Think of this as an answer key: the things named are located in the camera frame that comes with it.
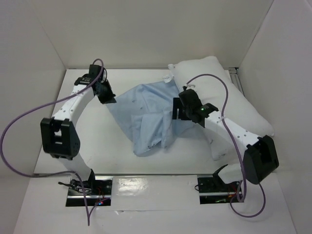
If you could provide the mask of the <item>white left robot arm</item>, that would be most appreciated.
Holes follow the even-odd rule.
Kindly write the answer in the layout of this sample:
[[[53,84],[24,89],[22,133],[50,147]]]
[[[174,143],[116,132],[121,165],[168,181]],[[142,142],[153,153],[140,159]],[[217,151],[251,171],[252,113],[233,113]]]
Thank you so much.
[[[93,63],[88,73],[75,81],[72,94],[63,106],[51,118],[43,118],[40,123],[44,152],[73,172],[68,186],[77,192],[92,194],[99,184],[93,170],[79,154],[81,143],[76,123],[94,97],[101,104],[111,104],[116,102],[115,96],[106,69]]]

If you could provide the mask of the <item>light blue pillowcase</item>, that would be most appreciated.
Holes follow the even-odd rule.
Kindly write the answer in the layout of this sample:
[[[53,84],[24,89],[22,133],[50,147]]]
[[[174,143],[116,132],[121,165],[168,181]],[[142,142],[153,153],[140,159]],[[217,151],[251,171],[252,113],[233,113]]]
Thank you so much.
[[[136,156],[152,154],[155,147],[166,149],[194,123],[173,119],[173,99],[179,94],[172,80],[140,84],[116,97],[107,108],[132,142]]]

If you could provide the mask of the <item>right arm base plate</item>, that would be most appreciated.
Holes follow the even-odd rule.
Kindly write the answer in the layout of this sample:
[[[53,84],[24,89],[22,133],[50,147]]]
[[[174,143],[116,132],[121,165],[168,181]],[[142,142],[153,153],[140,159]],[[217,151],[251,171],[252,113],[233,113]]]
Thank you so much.
[[[200,175],[194,189],[199,193],[199,202],[203,204],[225,204],[238,202],[236,198],[239,181],[225,184],[221,179],[212,175]]]

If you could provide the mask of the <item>white pillow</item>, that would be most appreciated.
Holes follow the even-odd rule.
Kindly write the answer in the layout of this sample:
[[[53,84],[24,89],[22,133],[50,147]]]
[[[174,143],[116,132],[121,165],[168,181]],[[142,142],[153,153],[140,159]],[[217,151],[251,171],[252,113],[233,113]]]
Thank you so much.
[[[229,91],[224,115],[251,133],[261,137],[274,136],[272,125],[234,86],[217,57],[208,56],[202,59],[185,60],[177,64],[169,64],[168,68],[170,70],[169,77],[176,83],[180,92],[183,91],[183,86],[188,81],[198,75],[212,74],[219,77]],[[202,76],[191,81],[190,84],[195,85],[195,88],[192,89],[196,91],[203,104],[211,103],[219,110],[222,109],[226,91],[219,80],[211,76]]]

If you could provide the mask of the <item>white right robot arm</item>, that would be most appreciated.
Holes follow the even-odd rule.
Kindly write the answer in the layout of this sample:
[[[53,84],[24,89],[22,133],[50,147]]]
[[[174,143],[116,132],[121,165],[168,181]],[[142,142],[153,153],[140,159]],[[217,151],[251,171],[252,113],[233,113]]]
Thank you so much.
[[[240,153],[239,162],[224,165],[213,173],[213,186],[224,191],[230,183],[246,179],[257,185],[279,167],[273,139],[253,134],[234,123],[210,103],[202,104],[193,89],[173,99],[173,119],[190,120],[211,130]]]

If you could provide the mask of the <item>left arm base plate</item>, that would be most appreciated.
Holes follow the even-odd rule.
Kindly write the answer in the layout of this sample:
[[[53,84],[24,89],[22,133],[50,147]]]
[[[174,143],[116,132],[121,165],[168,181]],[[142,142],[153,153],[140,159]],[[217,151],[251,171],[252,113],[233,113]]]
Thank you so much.
[[[66,207],[85,206],[83,191],[79,181],[71,179],[70,182],[58,182],[58,184],[68,188]],[[96,176],[92,187],[87,185],[85,181],[84,188],[88,207],[93,207],[95,204],[97,206],[110,206],[112,186],[112,176]]]

